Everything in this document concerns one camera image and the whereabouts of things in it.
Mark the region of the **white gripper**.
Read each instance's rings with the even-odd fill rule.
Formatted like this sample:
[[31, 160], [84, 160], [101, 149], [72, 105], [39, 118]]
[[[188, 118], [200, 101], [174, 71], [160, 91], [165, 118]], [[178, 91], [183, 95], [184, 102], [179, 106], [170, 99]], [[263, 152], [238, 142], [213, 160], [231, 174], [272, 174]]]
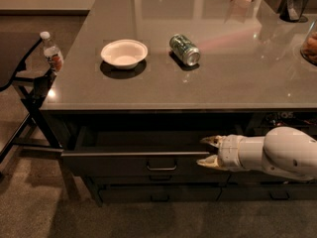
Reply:
[[243, 166], [239, 159], [240, 143], [243, 136], [209, 136], [200, 140], [201, 144], [210, 145], [219, 148], [218, 156], [212, 155], [205, 159], [197, 160], [196, 163], [208, 169], [221, 169], [224, 171], [239, 172]]

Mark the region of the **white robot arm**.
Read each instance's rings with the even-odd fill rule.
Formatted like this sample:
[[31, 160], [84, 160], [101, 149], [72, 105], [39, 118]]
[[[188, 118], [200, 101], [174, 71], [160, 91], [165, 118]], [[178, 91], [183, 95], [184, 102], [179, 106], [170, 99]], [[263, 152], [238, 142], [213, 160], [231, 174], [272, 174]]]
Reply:
[[201, 140], [218, 150], [215, 155], [197, 161], [208, 169], [250, 172], [309, 181], [317, 179], [317, 141], [306, 133], [276, 127], [265, 136], [212, 136]]

